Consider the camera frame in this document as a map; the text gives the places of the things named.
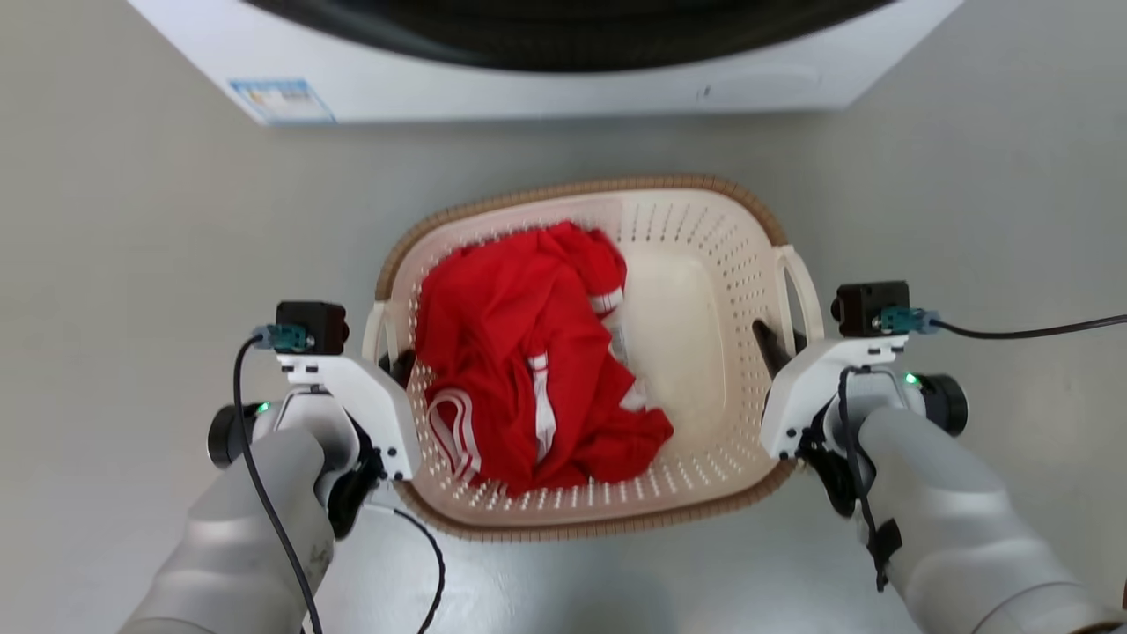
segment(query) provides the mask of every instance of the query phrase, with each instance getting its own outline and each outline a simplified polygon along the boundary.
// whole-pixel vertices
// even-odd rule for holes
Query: cable connector
[[[907,333],[920,333],[931,336],[939,332],[939,327],[934,324],[939,320],[939,312],[924,310],[923,307],[885,307],[880,311],[880,331],[893,336],[904,336]]]
[[[266,324],[258,327],[250,332],[252,338],[260,338],[255,342],[258,350],[273,350],[279,354],[304,352],[316,343],[305,329],[292,324]]]

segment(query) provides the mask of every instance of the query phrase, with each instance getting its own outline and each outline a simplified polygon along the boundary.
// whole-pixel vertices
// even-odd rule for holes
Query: beige plastic basket
[[[823,337],[809,274],[771,212],[713,177],[623,178],[549,187],[440,212],[392,249],[376,286],[363,355],[414,345],[420,284],[454,249],[573,220],[616,240],[628,265],[625,300],[612,315],[627,365],[673,423],[673,438],[640,477],[538,490],[516,499],[496,484],[468,486],[425,423],[429,369],[408,385],[423,466],[397,483],[405,502],[446,533],[480,541],[543,541],[642,530],[747,507],[793,471],[758,445],[770,389],[752,336],[765,321],[793,354],[789,275],[809,339]]]

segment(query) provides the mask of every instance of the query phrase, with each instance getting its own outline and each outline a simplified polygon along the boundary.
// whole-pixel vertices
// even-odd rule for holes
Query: black cable
[[[266,495],[263,480],[258,475],[258,467],[255,466],[255,456],[250,453],[250,430],[247,428],[247,421],[242,416],[242,359],[247,356],[247,351],[261,341],[261,339],[263,336],[255,336],[247,340],[242,345],[242,348],[239,349],[239,355],[234,358],[234,417],[239,429],[242,431],[242,455],[247,459],[247,472],[250,474],[250,482],[255,485],[255,492],[258,493],[258,500],[261,501],[263,509],[266,510],[266,517],[269,518],[270,524],[274,526],[274,533],[278,534],[278,539],[282,542],[282,550],[285,551],[286,557],[290,559],[293,574],[298,578],[298,586],[301,587],[301,596],[305,599],[305,607],[309,609],[309,620],[313,624],[313,634],[323,634],[321,632],[321,617],[317,614],[317,605],[313,602],[313,591],[309,588],[309,580],[305,579],[305,571],[301,568],[301,560],[298,559],[298,553],[294,552],[293,544],[290,543],[290,537],[285,534],[285,528],[282,526],[282,520],[278,518],[277,511],[274,510],[274,504],[270,504],[270,499]]]
[[[959,337],[974,340],[1031,340],[1037,338],[1050,338],[1054,336],[1066,336],[1068,333],[1079,333],[1094,329],[1106,329],[1118,324],[1127,324],[1127,314],[1116,314],[1113,316],[1104,316],[1102,320],[1092,320],[1091,322],[1080,322],[1077,324],[1067,324],[1065,327],[1055,327],[1053,329],[1037,329],[1033,331],[1017,331],[1012,333],[983,333],[979,331],[968,331],[966,329],[952,327],[946,322],[940,322],[939,320],[931,320],[931,324]]]
[[[859,372],[858,368],[845,368],[837,379],[837,418],[841,419],[842,426],[845,428],[845,463],[849,465],[850,475],[853,476],[853,488],[857,490],[857,498],[861,502],[861,517],[864,518],[864,525],[869,529],[869,543],[866,547],[869,554],[872,555],[872,564],[877,569],[877,591],[882,592],[885,584],[888,583],[888,577],[885,574],[885,568],[877,557],[873,547],[877,539],[877,523],[872,519],[872,508],[869,507],[869,494],[864,489],[864,482],[861,480],[860,450],[858,449],[857,438],[858,430],[854,430],[849,422],[849,408],[845,404],[845,382],[855,372]]]
[[[419,529],[420,533],[431,543],[431,547],[434,548],[434,557],[438,561],[438,588],[434,591],[434,600],[431,601],[431,609],[426,613],[426,618],[423,619],[423,625],[419,626],[418,634],[423,634],[431,627],[431,622],[434,620],[434,613],[438,610],[438,604],[442,602],[442,591],[446,588],[446,562],[442,559],[442,548],[438,547],[438,543],[435,542],[434,535],[423,526],[423,523],[408,516],[407,514],[400,511],[399,509],[391,509],[391,512],[403,518],[405,520],[415,525],[415,528]]]

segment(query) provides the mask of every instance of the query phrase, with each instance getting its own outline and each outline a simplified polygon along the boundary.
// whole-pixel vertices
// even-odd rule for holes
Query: red clothing
[[[635,377],[611,356],[600,315],[621,302],[625,274],[602,231],[570,222],[435,266],[416,355],[435,373],[428,418],[456,477],[518,495],[646,471],[673,427],[660,410],[621,407]]]

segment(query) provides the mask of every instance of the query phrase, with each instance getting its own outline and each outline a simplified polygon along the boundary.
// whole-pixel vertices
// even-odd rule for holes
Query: washing machine door
[[[611,72],[699,62],[895,0],[248,0],[353,42],[452,64]]]

